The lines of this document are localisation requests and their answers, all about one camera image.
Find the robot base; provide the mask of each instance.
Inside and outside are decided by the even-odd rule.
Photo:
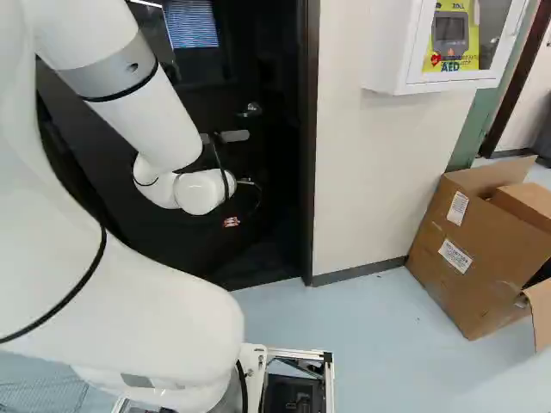
[[[239,356],[246,376],[248,413],[334,413],[332,353],[244,344]],[[241,413],[240,400],[223,413]],[[111,413],[171,413],[121,398]]]

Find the aed label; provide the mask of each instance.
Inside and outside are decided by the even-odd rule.
[[[442,69],[440,71],[459,71],[459,62],[442,62]]]

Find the baseboard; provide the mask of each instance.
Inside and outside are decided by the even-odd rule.
[[[508,151],[494,151],[490,159],[498,159],[500,157],[527,157],[528,155],[534,155],[534,152],[530,148],[509,149]]]
[[[399,256],[397,258],[391,258],[390,260],[361,265],[360,267],[341,269],[340,271],[334,271],[332,273],[314,275],[312,287],[326,286],[327,284],[332,284],[333,282],[350,280],[351,278],[361,277],[363,275],[380,273],[382,271],[387,271],[388,269],[402,267],[405,263],[406,257]]]
[[[545,166],[546,168],[551,168],[551,159],[548,159],[546,157],[537,157],[536,163],[540,164],[541,166]]]

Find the open cardboard box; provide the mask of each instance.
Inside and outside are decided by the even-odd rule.
[[[536,350],[551,344],[551,280],[540,271],[551,257],[551,218],[542,228],[545,214],[519,206],[526,200],[514,190],[498,191],[522,183],[535,160],[444,174],[413,241],[407,268],[469,340],[531,309]],[[536,196],[551,217],[544,198]]]

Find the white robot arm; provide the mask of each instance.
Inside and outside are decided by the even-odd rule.
[[[197,160],[201,138],[122,0],[25,3],[37,54],[139,152],[144,196],[203,215],[233,195],[228,171],[226,182],[220,170],[173,173]]]
[[[235,188],[220,170],[172,173],[201,140],[123,0],[3,0],[0,349],[70,364],[115,394],[209,411],[243,352],[241,310],[121,244],[65,191],[40,142],[35,52],[139,151],[134,179],[150,200],[207,213]]]

